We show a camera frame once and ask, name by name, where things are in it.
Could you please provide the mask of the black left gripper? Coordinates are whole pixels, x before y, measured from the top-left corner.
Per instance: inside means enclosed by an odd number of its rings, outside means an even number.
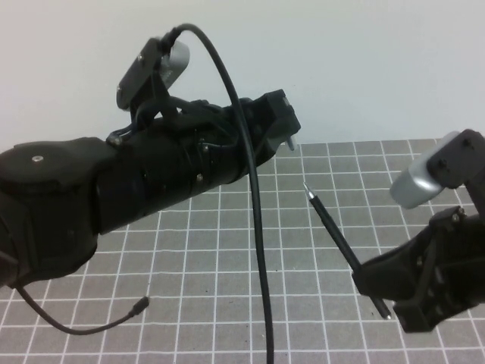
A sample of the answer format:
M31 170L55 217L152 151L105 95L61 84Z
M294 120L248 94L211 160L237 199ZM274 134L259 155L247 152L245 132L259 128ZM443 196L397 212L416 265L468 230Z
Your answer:
M281 144L296 150L295 135L301 124L282 89L257 99L241 99L240 104L257 167L275 156ZM182 109L177 120L177 195L197 196L245 177L249 167L234 107L181 99L177 105Z

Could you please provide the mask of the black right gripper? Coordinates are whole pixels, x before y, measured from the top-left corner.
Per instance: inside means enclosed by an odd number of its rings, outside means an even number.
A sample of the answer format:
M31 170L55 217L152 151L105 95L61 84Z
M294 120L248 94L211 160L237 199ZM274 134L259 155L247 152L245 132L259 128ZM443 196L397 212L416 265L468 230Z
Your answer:
M408 241L352 273L361 295L397 301L407 334L437 325L484 302L484 223L460 206L436 213Z

